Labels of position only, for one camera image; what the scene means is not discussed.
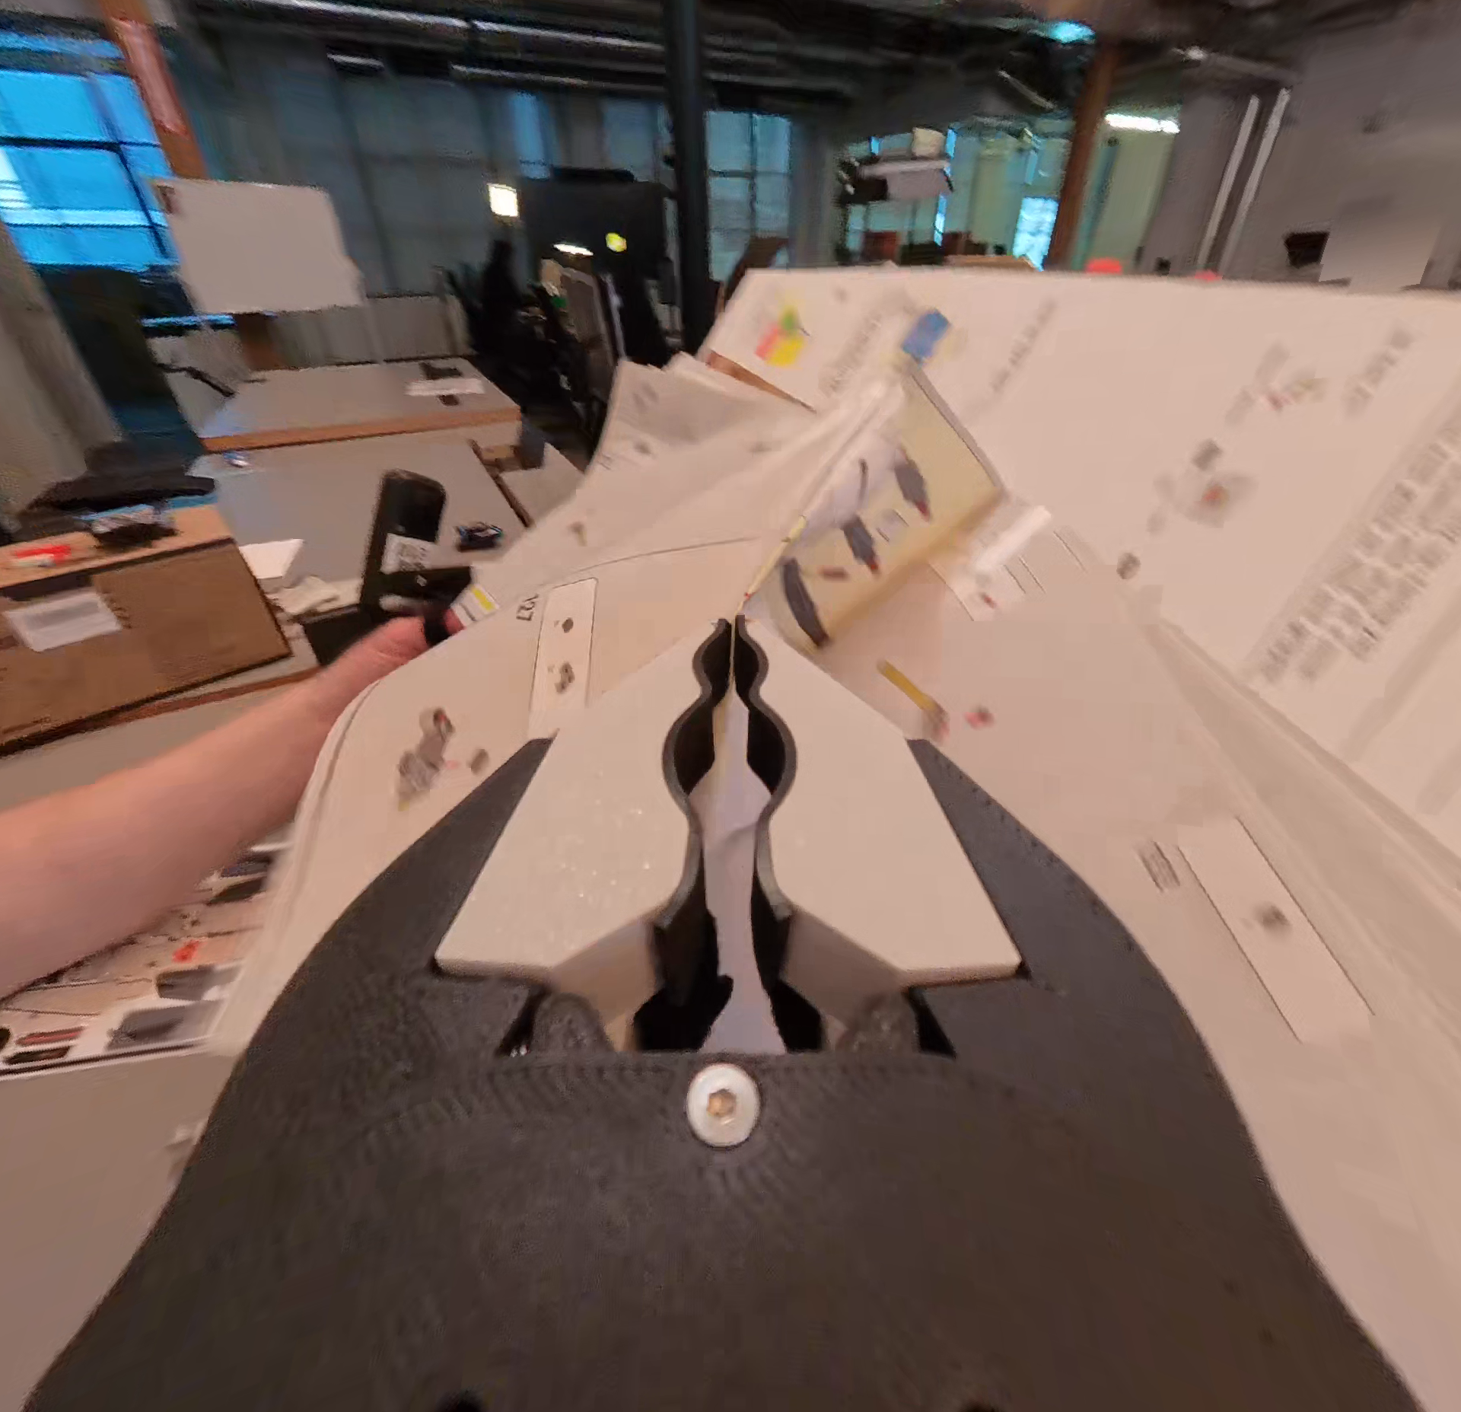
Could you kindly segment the person's left forearm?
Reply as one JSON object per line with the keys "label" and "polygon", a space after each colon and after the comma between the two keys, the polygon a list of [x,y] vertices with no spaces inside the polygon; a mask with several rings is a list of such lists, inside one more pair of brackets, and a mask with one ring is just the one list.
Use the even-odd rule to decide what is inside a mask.
{"label": "person's left forearm", "polygon": [[348,703],[326,674],[150,762],[0,820],[5,998],[174,912],[285,828]]}

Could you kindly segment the grey top office desk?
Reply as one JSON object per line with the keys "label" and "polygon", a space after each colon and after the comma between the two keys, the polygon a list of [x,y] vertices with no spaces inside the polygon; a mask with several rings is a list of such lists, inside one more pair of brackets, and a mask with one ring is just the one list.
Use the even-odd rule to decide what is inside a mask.
{"label": "grey top office desk", "polygon": [[347,364],[249,377],[202,428],[204,452],[492,431],[521,434],[521,407],[471,359]]}

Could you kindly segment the black vertical pole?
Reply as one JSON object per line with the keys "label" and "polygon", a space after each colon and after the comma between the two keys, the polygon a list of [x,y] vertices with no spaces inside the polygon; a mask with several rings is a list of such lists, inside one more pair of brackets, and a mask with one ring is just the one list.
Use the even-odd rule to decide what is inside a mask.
{"label": "black vertical pole", "polygon": [[665,0],[683,346],[714,323],[703,0]]}

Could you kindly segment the brown cardboard box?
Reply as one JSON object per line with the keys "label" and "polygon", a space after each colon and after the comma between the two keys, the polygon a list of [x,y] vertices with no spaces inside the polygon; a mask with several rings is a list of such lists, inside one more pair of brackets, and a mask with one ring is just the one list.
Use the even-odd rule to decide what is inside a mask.
{"label": "brown cardboard box", "polygon": [[[290,640],[218,506],[108,551],[82,527],[0,551],[0,744],[19,751],[290,659]],[[54,570],[16,550],[72,545]]]}

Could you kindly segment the large black screen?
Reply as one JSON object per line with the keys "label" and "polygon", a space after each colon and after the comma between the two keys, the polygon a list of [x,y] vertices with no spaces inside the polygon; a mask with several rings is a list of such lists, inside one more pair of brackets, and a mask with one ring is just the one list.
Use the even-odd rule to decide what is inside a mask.
{"label": "large black screen", "polygon": [[517,222],[532,270],[588,252],[593,265],[661,281],[667,270],[667,189],[621,168],[555,168],[517,183]]}

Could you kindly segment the black stool seat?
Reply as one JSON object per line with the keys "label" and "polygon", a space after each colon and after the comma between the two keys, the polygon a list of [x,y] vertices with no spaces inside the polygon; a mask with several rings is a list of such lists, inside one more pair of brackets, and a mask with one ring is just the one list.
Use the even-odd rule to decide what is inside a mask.
{"label": "black stool seat", "polygon": [[116,506],[165,506],[179,502],[215,502],[218,482],[195,474],[185,452],[146,452],[128,445],[94,449],[87,469],[43,489],[25,518],[43,515],[100,515]]}

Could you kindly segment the printed marker sheet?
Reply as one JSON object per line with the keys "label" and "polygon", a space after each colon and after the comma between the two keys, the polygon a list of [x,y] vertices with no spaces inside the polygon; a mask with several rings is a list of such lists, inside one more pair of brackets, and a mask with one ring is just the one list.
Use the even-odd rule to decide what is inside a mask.
{"label": "printed marker sheet", "polygon": [[140,935],[12,993],[0,1010],[0,1074],[202,1045],[261,950],[267,892],[285,855],[285,835],[263,839]]}

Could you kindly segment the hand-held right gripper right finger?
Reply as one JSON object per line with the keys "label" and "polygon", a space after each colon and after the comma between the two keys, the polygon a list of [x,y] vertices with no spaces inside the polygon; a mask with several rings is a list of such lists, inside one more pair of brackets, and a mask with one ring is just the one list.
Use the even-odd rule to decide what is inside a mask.
{"label": "hand-held right gripper right finger", "polygon": [[789,1052],[871,1003],[1015,982],[1022,957],[917,743],[767,621],[736,621],[754,832],[758,977]]}

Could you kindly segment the lego instruction booklet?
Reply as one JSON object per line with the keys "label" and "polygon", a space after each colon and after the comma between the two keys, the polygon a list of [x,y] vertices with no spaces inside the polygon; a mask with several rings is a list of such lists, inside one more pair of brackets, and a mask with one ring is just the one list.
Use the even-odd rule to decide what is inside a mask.
{"label": "lego instruction booklet", "polygon": [[[462,611],[231,1010],[247,1406],[1457,1408],[1457,301],[758,273]],[[741,617],[917,743],[1018,977],[780,1045],[734,674],[705,1045],[439,969],[538,744]]]}

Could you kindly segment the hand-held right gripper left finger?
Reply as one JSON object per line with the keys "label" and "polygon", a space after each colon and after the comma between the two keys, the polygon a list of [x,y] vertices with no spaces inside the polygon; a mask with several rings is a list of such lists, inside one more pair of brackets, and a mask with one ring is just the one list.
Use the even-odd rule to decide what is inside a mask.
{"label": "hand-held right gripper left finger", "polygon": [[697,1048],[729,1000],[692,793],[714,762],[734,624],[712,621],[538,744],[436,962],[584,998],[638,1048]]}

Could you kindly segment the white whiteboard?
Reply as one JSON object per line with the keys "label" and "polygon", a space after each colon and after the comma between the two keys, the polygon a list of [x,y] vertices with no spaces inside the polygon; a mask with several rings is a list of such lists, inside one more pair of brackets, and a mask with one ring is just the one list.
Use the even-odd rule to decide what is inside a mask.
{"label": "white whiteboard", "polygon": [[313,314],[364,305],[334,201],[319,186],[154,178],[176,276],[202,314]]}

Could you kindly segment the person's left hand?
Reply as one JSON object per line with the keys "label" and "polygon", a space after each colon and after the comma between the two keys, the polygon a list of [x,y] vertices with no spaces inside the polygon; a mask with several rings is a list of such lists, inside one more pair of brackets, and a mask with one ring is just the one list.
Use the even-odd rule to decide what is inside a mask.
{"label": "person's left hand", "polygon": [[348,644],[334,663],[309,680],[304,689],[313,720],[328,732],[364,689],[458,632],[462,632],[458,611],[425,611],[377,624],[366,640]]}

